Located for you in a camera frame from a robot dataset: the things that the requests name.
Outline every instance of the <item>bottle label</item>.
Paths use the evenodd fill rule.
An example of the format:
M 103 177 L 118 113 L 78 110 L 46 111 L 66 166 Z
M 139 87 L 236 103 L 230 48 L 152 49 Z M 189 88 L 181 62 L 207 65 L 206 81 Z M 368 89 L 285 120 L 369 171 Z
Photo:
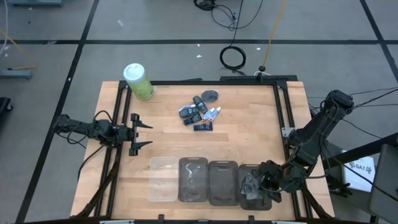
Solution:
M 140 83 L 129 83 L 129 86 L 138 100 L 149 100 L 154 95 L 154 89 L 148 77 Z

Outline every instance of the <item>wooden table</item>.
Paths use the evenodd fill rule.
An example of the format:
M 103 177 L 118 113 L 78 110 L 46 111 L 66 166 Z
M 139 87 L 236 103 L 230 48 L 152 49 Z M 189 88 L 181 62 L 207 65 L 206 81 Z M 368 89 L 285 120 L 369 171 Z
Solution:
M 290 103 L 296 128 L 305 126 L 311 119 L 302 82 L 288 82 Z M 97 111 L 113 112 L 118 82 L 104 82 L 99 94 Z M 220 106 L 221 112 L 213 122 L 214 131 L 193 132 L 192 126 L 184 126 L 177 110 L 192 104 L 195 95 L 203 90 L 218 90 L 220 98 L 209 108 Z M 119 121 L 123 113 L 121 102 Z M 208 202 L 183 203 L 149 202 L 150 167 L 152 157 L 206 157 L 208 161 L 236 161 L 238 164 L 259 164 L 269 159 L 278 164 L 285 162 L 280 128 L 271 86 L 244 85 L 159 85 L 150 101 L 139 101 L 132 95 L 129 113 L 137 113 L 141 121 L 153 129 L 139 128 L 137 141 L 153 141 L 144 146 L 136 157 L 128 155 L 130 144 L 124 144 L 119 179 L 113 207 L 113 219 L 157 219 L 164 214 L 168 220 L 294 220 L 291 196 L 282 192 L 282 202 L 272 203 L 266 212 L 243 210 L 240 206 L 214 207 Z M 107 119 L 100 115 L 98 119 Z M 89 140 L 88 157 L 99 146 Z M 95 156 L 83 168 L 72 206 L 77 214 L 92 198 L 99 186 L 105 150 Z M 319 162 L 312 175 L 324 174 Z M 325 179 L 307 180 L 308 188 L 326 212 L 334 215 Z M 108 192 L 104 195 L 101 214 L 105 214 Z M 302 216 L 305 216 L 301 194 L 298 195 Z

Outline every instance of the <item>yellow cable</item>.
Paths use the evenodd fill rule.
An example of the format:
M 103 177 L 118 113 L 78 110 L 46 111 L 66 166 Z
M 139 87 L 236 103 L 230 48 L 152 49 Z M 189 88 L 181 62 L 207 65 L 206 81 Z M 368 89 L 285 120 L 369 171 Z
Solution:
M 264 59 L 264 63 L 262 64 L 262 66 L 264 66 L 264 67 L 265 67 L 266 64 L 267 64 L 268 54 L 269 54 L 269 52 L 271 51 L 271 42 L 272 42 L 272 38 L 274 38 L 274 35 L 275 35 L 275 33 L 276 33 L 276 30 L 278 29 L 279 21 L 282 19 L 282 15 L 283 15 L 283 13 L 284 13 L 284 11 L 285 11 L 286 2 L 287 2 L 287 0 L 284 0 L 284 3 L 282 4 L 282 9 L 280 10 L 279 15 L 278 15 L 278 19 L 277 19 L 276 22 L 275 22 L 274 29 L 272 30 L 271 36 L 269 37 L 268 47 L 267 47 L 267 53 L 266 53 L 266 59 Z
M 7 39 L 9 39 L 22 53 L 24 53 L 30 59 L 30 61 L 32 61 L 34 64 L 36 64 L 35 58 L 30 56 L 29 53 L 27 53 L 24 49 L 22 49 L 22 47 L 20 47 L 17 43 L 15 43 L 15 41 L 11 37 L 9 37 L 2 29 L 0 29 L 0 32 L 3 34 L 3 36 L 5 36 Z M 30 68 L 36 68 L 36 67 L 37 66 L 18 67 L 18 68 L 15 68 L 15 70 L 30 69 Z

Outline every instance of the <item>plastic tray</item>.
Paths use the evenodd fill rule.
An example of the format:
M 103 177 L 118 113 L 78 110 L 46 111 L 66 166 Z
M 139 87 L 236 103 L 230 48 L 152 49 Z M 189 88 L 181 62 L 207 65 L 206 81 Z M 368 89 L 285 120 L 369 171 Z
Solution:
M 268 211 L 272 208 L 272 200 L 269 197 L 266 197 L 264 200 L 255 199 L 255 200 L 247 200 L 246 195 L 241 194 L 242 182 L 246 174 L 250 173 L 252 170 L 258 170 L 259 165 L 252 164 L 242 164 L 239 166 L 238 174 L 239 174 L 239 204 L 245 210 L 261 210 Z
M 206 202 L 208 198 L 208 161 L 204 157 L 181 158 L 178 199 L 181 202 Z
M 153 157 L 150 159 L 150 188 L 148 201 L 173 202 L 178 194 L 178 159 Z
M 238 164 L 235 161 L 211 161 L 209 186 L 211 205 L 238 205 Z

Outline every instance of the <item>gray tray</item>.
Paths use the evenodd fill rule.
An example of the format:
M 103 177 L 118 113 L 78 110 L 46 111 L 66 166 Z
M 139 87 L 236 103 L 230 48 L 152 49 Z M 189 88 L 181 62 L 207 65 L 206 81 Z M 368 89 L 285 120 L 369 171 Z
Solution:
M 269 197 L 266 197 L 264 200 L 255 199 L 255 200 L 247 200 L 246 195 L 241 194 L 242 182 L 246 174 L 250 173 L 252 170 L 258 170 L 259 165 L 253 164 L 242 164 L 239 166 L 238 174 L 239 174 L 239 204 L 245 210 L 261 210 L 268 211 L 272 208 L 272 200 Z
M 239 205 L 238 164 L 235 161 L 211 161 L 209 163 L 209 186 L 211 205 Z
M 181 158 L 178 199 L 181 202 L 206 202 L 208 198 L 208 161 L 203 157 Z

